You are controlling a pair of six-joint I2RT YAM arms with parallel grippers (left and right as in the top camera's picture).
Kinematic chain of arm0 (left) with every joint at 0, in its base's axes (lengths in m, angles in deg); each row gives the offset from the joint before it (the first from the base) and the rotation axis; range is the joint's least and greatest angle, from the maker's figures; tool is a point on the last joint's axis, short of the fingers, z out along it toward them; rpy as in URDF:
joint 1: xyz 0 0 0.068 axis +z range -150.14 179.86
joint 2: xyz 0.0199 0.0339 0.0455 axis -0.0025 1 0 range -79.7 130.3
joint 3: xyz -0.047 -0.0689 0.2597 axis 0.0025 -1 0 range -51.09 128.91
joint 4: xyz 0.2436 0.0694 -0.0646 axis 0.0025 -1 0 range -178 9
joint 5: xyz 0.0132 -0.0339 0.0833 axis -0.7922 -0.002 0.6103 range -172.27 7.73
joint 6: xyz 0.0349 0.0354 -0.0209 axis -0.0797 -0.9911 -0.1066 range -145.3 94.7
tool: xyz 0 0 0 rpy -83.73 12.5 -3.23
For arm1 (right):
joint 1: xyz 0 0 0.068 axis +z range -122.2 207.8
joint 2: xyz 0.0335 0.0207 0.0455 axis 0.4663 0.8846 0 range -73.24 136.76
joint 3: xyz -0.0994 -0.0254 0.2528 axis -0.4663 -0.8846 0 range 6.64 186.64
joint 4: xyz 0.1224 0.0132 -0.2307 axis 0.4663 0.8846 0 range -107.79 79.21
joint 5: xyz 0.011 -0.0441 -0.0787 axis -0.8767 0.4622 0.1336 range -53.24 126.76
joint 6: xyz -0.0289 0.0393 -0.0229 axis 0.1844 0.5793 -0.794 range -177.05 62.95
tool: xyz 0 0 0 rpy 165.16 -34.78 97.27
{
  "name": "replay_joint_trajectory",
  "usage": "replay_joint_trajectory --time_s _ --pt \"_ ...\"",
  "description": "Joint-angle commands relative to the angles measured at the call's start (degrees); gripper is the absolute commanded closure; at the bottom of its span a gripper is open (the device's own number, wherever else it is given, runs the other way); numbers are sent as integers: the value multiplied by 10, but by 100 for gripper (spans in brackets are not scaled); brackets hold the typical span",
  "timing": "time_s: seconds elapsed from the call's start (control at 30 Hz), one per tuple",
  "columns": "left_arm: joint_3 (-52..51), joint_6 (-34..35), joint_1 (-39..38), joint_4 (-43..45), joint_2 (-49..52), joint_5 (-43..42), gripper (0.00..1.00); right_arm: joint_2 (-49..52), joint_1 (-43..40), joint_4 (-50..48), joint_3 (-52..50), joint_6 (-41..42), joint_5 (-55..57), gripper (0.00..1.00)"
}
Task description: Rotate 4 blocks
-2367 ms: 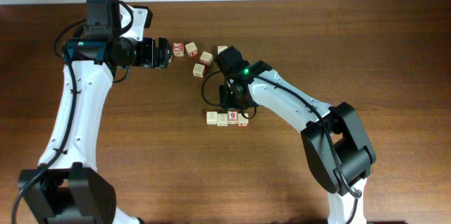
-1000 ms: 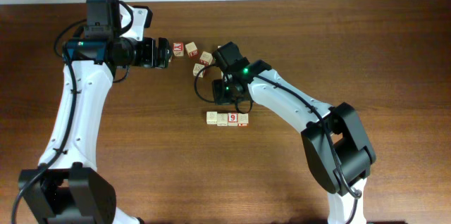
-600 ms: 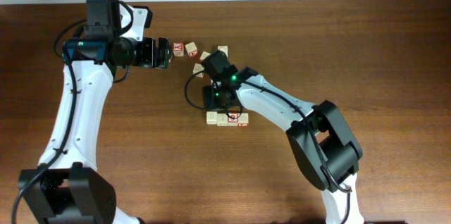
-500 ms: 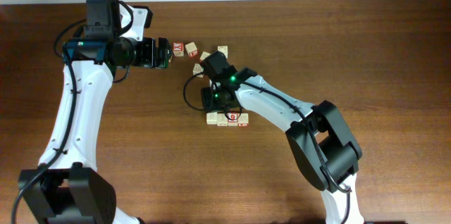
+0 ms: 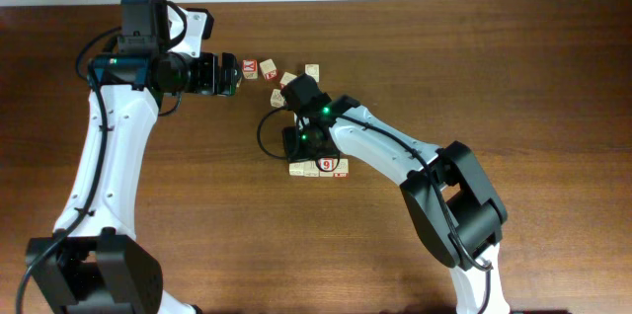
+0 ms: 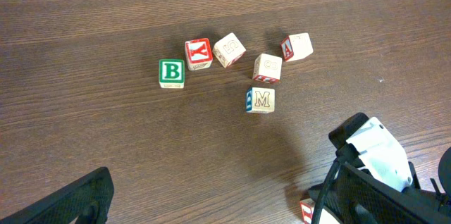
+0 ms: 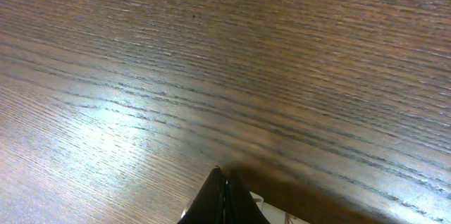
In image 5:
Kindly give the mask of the wooden block red I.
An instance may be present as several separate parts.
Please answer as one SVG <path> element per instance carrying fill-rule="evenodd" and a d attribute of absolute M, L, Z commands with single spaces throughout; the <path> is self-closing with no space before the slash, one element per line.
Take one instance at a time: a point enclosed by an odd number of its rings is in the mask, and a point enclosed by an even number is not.
<path fill-rule="evenodd" d="M 288 173 L 290 176 L 303 177 L 304 176 L 304 163 L 296 162 L 288 165 Z"/>

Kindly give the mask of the wooden block red 9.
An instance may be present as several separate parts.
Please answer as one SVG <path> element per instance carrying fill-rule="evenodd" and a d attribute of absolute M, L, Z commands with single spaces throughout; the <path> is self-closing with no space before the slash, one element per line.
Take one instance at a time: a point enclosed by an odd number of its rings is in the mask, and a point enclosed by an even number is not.
<path fill-rule="evenodd" d="M 337 166 L 337 160 L 333 158 L 322 158 L 318 161 L 319 175 L 321 177 L 333 177 Z"/>

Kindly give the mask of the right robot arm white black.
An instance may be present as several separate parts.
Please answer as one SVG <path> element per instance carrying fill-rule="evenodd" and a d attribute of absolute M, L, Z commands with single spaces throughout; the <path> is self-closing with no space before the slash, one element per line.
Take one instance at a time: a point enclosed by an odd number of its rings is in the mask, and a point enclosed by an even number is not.
<path fill-rule="evenodd" d="M 448 268 L 459 313 L 508 313 L 498 258 L 508 212 L 474 153 L 417 140 L 344 95 L 332 100 L 303 74 L 280 91 L 295 125 L 291 162 L 352 156 L 396 184 L 422 244 Z"/>

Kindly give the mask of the wooden block green R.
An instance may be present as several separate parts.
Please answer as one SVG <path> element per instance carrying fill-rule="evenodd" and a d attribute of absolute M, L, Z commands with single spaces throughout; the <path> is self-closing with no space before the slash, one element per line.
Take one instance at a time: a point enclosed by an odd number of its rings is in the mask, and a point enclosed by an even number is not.
<path fill-rule="evenodd" d="M 350 173 L 349 160 L 348 159 L 340 159 L 336 167 L 333 171 L 333 176 L 335 178 L 346 178 Z"/>

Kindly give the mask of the wooden block number 1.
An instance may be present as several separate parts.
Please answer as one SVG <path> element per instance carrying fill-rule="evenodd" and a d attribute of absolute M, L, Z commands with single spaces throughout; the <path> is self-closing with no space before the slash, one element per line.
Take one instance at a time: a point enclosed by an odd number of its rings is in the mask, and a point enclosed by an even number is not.
<path fill-rule="evenodd" d="M 303 163 L 303 176 L 310 178 L 318 178 L 320 176 L 320 170 L 315 161 L 306 161 Z"/>

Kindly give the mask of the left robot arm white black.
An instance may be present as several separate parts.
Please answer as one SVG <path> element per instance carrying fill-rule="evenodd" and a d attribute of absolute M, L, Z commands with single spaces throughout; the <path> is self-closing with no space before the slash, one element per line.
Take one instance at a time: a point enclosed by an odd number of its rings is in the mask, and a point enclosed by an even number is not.
<path fill-rule="evenodd" d="M 202 50 L 205 9 L 121 0 L 122 22 L 103 50 L 80 54 L 89 124 L 68 201 L 52 233 L 30 240 L 25 279 L 56 313 L 193 313 L 164 286 L 159 262 L 136 240 L 135 198 L 150 132 L 166 96 L 232 96 L 242 72 L 231 53 Z"/>

